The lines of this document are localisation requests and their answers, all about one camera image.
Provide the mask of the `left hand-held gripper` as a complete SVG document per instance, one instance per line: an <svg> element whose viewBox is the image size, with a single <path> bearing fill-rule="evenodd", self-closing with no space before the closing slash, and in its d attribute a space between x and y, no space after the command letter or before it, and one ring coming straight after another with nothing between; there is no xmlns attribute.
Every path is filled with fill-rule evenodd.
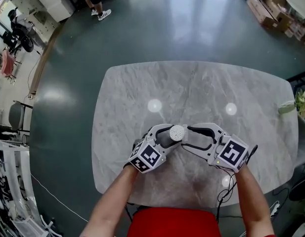
<svg viewBox="0 0 305 237"><path fill-rule="evenodd" d="M128 164L141 173L147 173L164 163L166 156L182 143L182 141L171 141L170 144L164 146L158 139L159 133L170 130L172 127L172 124L167 123L155 125L145 137L135 140Z"/></svg>

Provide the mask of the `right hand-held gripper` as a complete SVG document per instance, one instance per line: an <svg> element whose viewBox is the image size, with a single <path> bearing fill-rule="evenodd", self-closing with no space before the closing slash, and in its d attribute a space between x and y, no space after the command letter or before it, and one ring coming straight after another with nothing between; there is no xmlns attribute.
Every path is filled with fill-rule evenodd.
<svg viewBox="0 0 305 237"><path fill-rule="evenodd" d="M237 173L249 157L249 146L236 135L221 136L221 128L215 123L197 123L187 127L188 130L211 137L213 142L205 148L183 143L181 146L188 152L204 159L217 169Z"/></svg>

